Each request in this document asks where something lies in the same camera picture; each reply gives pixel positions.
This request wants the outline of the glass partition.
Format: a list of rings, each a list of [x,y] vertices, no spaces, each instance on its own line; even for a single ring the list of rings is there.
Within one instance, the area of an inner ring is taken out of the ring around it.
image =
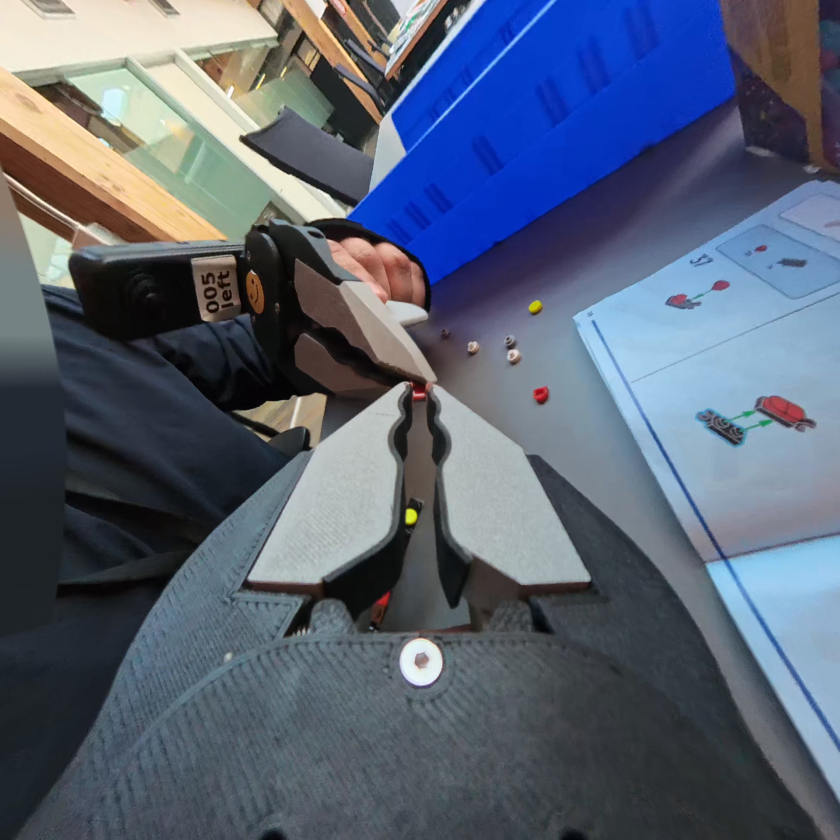
[[[65,76],[97,107],[89,131],[226,237],[237,239],[276,193],[169,97],[126,66]]]

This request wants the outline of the person's left hand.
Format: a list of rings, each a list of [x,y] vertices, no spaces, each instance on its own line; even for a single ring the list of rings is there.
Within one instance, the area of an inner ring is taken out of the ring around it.
[[[423,270],[399,248],[388,243],[373,244],[359,236],[328,238],[328,243],[333,261],[371,287],[383,302],[426,307]]]

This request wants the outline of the black and yellow lego model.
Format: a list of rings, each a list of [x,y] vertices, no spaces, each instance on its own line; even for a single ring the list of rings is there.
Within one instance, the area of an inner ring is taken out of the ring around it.
[[[404,515],[404,537],[406,546],[411,541],[413,532],[416,529],[418,519],[424,509],[424,503],[416,498],[411,498],[407,504]],[[371,633],[379,632],[382,628],[385,615],[392,599],[393,590],[386,591],[381,595],[371,607],[368,631]]]

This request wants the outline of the purple lego box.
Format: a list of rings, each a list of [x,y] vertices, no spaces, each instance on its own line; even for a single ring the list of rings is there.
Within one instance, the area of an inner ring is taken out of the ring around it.
[[[747,148],[837,175],[839,2],[719,6]]]

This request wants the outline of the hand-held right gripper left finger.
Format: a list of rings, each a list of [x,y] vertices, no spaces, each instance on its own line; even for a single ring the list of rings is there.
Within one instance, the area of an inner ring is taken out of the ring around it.
[[[245,578],[255,592],[336,600],[352,618],[398,582],[413,386],[399,384],[312,452]]]

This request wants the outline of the wooden beam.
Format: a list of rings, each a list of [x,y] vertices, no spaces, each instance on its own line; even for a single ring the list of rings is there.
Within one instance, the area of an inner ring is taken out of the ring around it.
[[[5,68],[1,162],[5,174],[57,211],[127,242],[225,238]]]

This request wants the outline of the black office chair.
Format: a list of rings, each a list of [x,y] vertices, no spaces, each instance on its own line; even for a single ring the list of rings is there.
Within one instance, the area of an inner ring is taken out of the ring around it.
[[[282,108],[267,126],[239,140],[282,172],[352,207],[371,189],[374,160],[290,108]]]

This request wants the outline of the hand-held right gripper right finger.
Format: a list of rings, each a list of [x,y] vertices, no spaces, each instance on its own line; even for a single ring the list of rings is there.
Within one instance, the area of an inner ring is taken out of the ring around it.
[[[524,449],[439,385],[427,396],[437,572],[450,607],[582,592],[592,575]]]

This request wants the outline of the wooden table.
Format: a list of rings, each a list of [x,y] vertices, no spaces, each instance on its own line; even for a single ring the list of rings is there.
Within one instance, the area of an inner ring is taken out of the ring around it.
[[[329,27],[315,15],[308,2],[282,1],[281,3],[318,53],[342,78],[345,86],[354,88],[353,95],[369,113],[375,124],[379,125],[386,112],[384,102],[370,82],[361,75],[350,54],[341,46]]]

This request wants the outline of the lego instruction booklet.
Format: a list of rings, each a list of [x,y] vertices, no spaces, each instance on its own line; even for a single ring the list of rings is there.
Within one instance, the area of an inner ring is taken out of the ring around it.
[[[837,794],[838,183],[798,186],[574,323]]]

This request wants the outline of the blue plastic crate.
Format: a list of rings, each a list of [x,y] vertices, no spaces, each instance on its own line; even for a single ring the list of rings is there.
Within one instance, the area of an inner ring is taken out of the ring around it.
[[[351,218],[438,281],[734,93],[718,2],[484,2],[391,112]]]

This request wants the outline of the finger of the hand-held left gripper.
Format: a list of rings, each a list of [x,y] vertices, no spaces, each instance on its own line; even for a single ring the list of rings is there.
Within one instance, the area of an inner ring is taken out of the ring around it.
[[[377,370],[411,382],[437,381],[423,352],[370,286],[361,280],[334,282],[300,259],[293,281],[301,311],[320,328],[338,333]]]
[[[398,378],[361,350],[309,332],[297,337],[295,365],[323,390],[342,398],[378,398],[398,385]]]

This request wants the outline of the person's left forearm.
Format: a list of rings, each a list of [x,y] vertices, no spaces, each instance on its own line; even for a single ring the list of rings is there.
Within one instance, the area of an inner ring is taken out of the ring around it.
[[[216,407],[252,410],[296,394],[260,348],[245,315],[165,332],[136,342],[158,353]]]

